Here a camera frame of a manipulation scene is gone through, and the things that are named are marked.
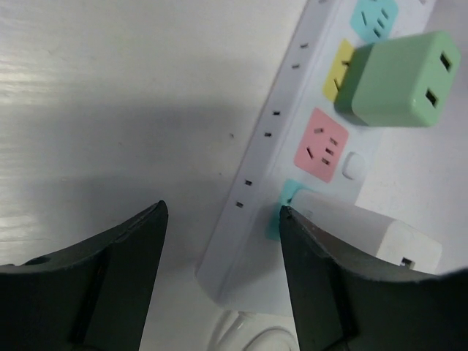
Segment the white square plug adapter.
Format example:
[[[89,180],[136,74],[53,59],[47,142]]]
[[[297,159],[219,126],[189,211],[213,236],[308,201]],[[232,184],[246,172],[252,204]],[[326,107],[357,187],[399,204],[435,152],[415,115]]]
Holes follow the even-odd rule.
[[[441,259],[442,244],[398,219],[305,189],[290,206],[334,237],[394,265],[434,273]]]

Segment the white colourful power strip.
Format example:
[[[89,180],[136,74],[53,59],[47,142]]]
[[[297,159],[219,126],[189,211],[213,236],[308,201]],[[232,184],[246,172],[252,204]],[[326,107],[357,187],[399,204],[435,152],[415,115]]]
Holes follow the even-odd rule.
[[[382,136],[334,100],[353,51],[422,32],[433,1],[308,1],[196,277],[224,309],[291,313],[279,212],[302,190],[354,203]]]

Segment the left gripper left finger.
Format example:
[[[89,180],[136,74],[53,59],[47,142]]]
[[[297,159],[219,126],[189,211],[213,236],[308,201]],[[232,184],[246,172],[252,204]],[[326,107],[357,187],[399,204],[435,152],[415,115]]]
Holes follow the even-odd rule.
[[[1,267],[3,350],[138,350],[165,242],[158,202],[100,234]]]

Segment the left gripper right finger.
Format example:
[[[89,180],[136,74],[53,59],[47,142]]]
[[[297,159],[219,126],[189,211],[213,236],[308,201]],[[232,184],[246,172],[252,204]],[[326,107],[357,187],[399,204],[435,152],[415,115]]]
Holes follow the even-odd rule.
[[[373,257],[289,206],[279,232],[301,350],[465,350],[467,270],[432,275]]]

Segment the green plug adapter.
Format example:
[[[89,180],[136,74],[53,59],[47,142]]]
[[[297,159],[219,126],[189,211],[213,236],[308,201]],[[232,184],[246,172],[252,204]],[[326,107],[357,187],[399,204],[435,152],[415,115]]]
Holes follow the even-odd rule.
[[[461,64],[449,33],[432,31],[356,48],[334,102],[349,122],[365,127],[432,127]]]

